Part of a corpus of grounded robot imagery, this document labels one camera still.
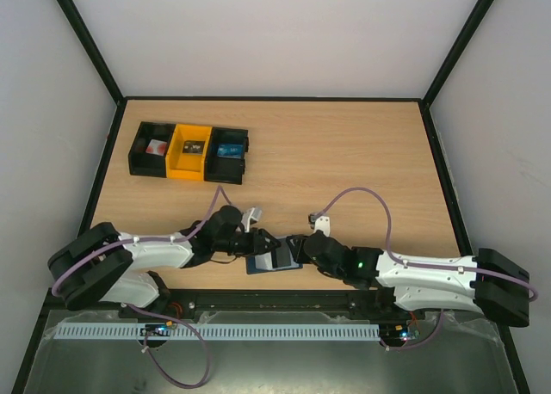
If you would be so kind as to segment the yellow middle bin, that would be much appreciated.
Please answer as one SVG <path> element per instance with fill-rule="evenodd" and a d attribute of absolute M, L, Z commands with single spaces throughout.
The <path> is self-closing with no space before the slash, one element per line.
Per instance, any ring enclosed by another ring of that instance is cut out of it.
<path fill-rule="evenodd" d="M 176 124 L 176 130 L 167 151 L 167 178 L 204 181 L 207 149 L 212 130 L 211 126 Z M 183 143 L 186 140 L 204 140 L 203 153 L 201 155 L 183 154 Z"/>

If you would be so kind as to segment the right black bin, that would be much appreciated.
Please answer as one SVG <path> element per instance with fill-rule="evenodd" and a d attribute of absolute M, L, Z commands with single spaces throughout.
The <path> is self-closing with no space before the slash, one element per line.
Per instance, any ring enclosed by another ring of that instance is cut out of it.
<path fill-rule="evenodd" d="M 213 127 L 204 165 L 205 182 L 241 185 L 249 136 L 245 129 Z"/>

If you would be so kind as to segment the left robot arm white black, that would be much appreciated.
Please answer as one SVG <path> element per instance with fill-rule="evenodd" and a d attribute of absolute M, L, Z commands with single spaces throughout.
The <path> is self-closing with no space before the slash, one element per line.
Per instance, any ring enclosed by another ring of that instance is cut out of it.
<path fill-rule="evenodd" d="M 67 309 L 79 311 L 97 302 L 146 308 L 161 296 L 156 268 L 195 268 L 216 253 L 235 257 L 265 255 L 280 241 L 255 227 L 259 210 L 241 212 L 225 205 L 189 228 L 163 236 L 138 236 L 103 222 L 55 253 L 47 262 L 52 294 Z"/>

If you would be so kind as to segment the white red card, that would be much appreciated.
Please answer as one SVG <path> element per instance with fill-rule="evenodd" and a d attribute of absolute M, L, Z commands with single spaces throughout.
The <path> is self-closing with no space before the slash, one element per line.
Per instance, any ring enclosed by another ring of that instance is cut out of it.
<path fill-rule="evenodd" d="M 151 139 L 145 152 L 148 154 L 163 156 L 167 149 L 167 142 L 163 140 Z"/>

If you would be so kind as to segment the blue card holder wallet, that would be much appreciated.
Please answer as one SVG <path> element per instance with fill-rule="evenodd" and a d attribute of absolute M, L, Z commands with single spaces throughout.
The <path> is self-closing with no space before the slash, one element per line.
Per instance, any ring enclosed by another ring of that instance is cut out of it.
<path fill-rule="evenodd" d="M 295 270 L 302 269 L 303 265 L 301 263 L 296 263 L 296 267 L 286 270 L 273 270 L 271 266 L 271 253 L 264 255 L 255 255 L 254 257 L 246 258 L 246 273 L 247 274 L 267 274 L 279 271 Z"/>

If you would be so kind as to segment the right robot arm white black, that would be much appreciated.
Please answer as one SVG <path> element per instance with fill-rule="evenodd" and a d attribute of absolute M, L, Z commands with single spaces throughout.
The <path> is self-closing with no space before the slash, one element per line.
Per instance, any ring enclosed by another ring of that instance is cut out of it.
<path fill-rule="evenodd" d="M 388 288 L 375 297 L 387 318 L 402 311 L 471 311 L 505 326 L 529 325 L 534 292 L 529 273 L 494 249 L 449 259 L 394 254 L 387 249 L 347 247 L 321 231 L 289 236 L 293 259 L 358 290 Z"/>

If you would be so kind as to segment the black bin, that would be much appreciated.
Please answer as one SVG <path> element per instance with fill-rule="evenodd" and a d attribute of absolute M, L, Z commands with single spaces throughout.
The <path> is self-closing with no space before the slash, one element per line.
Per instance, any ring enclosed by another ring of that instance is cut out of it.
<path fill-rule="evenodd" d="M 205 182 L 241 185 L 249 136 L 245 129 L 213 127 L 204 165 Z"/>
<path fill-rule="evenodd" d="M 166 158 L 176 125 L 142 121 L 128 152 L 131 175 L 166 178 Z"/>

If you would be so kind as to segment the blue white credit card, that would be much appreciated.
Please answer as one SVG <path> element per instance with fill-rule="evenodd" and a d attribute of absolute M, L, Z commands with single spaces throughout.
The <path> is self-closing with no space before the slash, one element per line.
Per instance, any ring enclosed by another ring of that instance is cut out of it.
<path fill-rule="evenodd" d="M 225 158 L 241 158 L 243 154 L 243 146 L 238 144 L 219 144 L 217 148 L 217 156 Z"/>

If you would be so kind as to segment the black aluminium frame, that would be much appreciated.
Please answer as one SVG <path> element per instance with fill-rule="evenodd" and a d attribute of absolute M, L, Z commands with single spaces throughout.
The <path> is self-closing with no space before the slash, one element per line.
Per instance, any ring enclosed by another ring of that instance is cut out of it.
<path fill-rule="evenodd" d="M 454 70 L 461 55 L 467 48 L 469 41 L 473 38 L 474 33 L 477 31 L 479 25 L 484 20 L 486 13 L 492 7 L 495 0 L 477 0 L 473 9 L 471 10 L 467 20 L 465 21 L 460 33 L 457 35 L 452 47 L 450 48 L 446 58 L 440 66 L 435 78 L 432 80 L 429 89 L 421 99 L 416 98 L 377 98 L 377 97 L 360 97 L 360 98 L 346 98 L 346 97 L 297 97 L 297 96 L 123 96 L 116 81 L 111 74 L 100 50 L 98 49 L 89 29 L 86 27 L 84 19 L 80 15 L 77 5 L 73 0 L 56 0 L 58 6 L 64 13 L 65 19 L 70 23 L 75 35 L 78 37 L 81 46 L 86 51 L 91 63 L 96 68 L 96 71 L 103 81 L 103 84 L 107 88 L 109 94 L 113 98 L 116 106 L 115 115 L 112 119 L 107 141 L 102 151 L 102 157 L 96 171 L 95 179 L 90 190 L 90 195 L 87 200 L 84 215 L 79 227 L 78 233 L 84 232 L 85 227 L 89 227 L 92 220 L 92 211 L 96 210 L 96 205 L 99 200 L 99 194 L 103 185 L 105 175 L 107 174 L 108 160 L 111 158 L 115 146 L 115 137 L 119 132 L 122 115 L 127 106 L 129 100 L 213 100 L 213 101 L 262 101 L 262 102 L 417 102 L 420 108 L 421 117 L 424 123 L 425 132 L 429 141 L 431 153 L 434 163 L 436 165 L 436 171 L 439 177 L 439 181 L 443 191 L 443 197 L 448 208 L 449 216 L 454 229 L 455 239 L 459 245 L 460 251 L 468 251 L 471 249 L 471 243 L 469 242 L 467 231 L 462 219 L 458 200 L 456 198 L 455 188 L 452 187 L 451 175 L 449 173 L 449 166 L 444 164 L 443 148 L 436 135 L 436 128 L 434 120 L 430 113 L 430 107 L 436 100 L 443 85 L 448 80 L 450 74 Z M 29 380 L 32 363 L 35 360 L 36 352 L 39 345 L 39 331 L 45 330 L 46 325 L 46 313 L 50 308 L 40 308 L 40 314 L 37 318 L 34 326 L 33 334 L 28 343 L 28 347 L 23 356 L 22 364 L 13 389 L 11 393 L 23 393 L 24 388 Z M 512 377 L 516 384 L 519 393 L 530 393 L 527 379 L 524 375 L 521 361 L 518 358 L 517 350 L 514 340 L 511 335 L 511 331 L 504 325 L 498 325 L 498 332 L 501 341 L 505 343 L 505 353 L 509 366 L 512 371 Z"/>

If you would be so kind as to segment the black VIP credit card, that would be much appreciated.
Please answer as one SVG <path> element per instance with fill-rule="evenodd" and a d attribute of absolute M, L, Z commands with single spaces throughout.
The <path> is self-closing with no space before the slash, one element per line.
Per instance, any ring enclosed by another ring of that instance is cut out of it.
<path fill-rule="evenodd" d="M 201 155 L 205 146 L 204 140 L 186 140 L 183 143 L 183 154 Z"/>

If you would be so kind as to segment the left black bin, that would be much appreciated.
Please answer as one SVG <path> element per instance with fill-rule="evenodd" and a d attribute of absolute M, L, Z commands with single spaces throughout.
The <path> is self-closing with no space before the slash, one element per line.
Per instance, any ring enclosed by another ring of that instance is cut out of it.
<path fill-rule="evenodd" d="M 131 175 L 166 178 L 166 158 L 176 125 L 142 121 L 128 152 Z"/>

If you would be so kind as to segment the grey metal sheet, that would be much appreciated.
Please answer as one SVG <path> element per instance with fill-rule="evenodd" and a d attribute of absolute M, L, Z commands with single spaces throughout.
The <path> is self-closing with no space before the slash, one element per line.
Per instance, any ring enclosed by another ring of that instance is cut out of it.
<path fill-rule="evenodd" d="M 493 323 L 429 312 L 377 342 L 55 340 L 62 323 L 139 323 L 113 311 L 49 315 L 27 393 L 513 393 Z M 196 325 L 370 324 L 318 312 L 206 312 Z"/>

